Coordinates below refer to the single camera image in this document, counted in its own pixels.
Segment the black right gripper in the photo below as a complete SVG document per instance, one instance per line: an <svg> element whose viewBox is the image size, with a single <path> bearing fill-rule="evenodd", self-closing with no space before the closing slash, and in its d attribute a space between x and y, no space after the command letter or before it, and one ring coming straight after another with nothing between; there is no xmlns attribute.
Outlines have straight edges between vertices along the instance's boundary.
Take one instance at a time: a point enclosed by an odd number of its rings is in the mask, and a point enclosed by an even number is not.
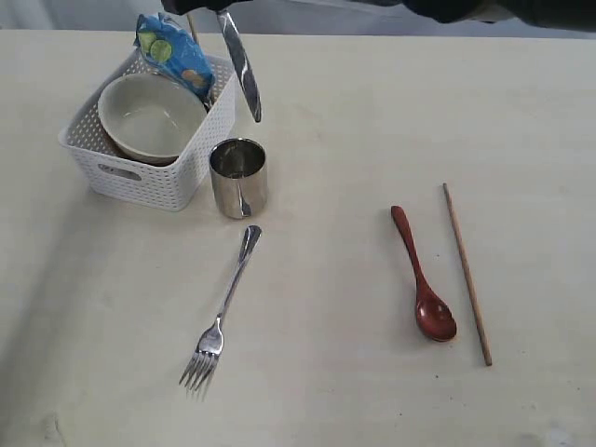
<svg viewBox="0 0 596 447"><path fill-rule="evenodd" d="M228 9L233 4L249 1L250 0L161 0L161 5L168 13L185 15L200 8L219 12Z"/></svg>

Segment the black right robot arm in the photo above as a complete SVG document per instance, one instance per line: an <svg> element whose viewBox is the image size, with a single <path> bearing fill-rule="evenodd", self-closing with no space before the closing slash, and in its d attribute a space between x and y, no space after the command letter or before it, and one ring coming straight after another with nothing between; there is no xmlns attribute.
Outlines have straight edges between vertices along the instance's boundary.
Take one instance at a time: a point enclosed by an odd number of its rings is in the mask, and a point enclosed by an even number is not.
<svg viewBox="0 0 596 447"><path fill-rule="evenodd" d="M448 24L463 20L493 23L509 18L539 28L595 30L595 3L589 0L403 1L414 14Z"/></svg>

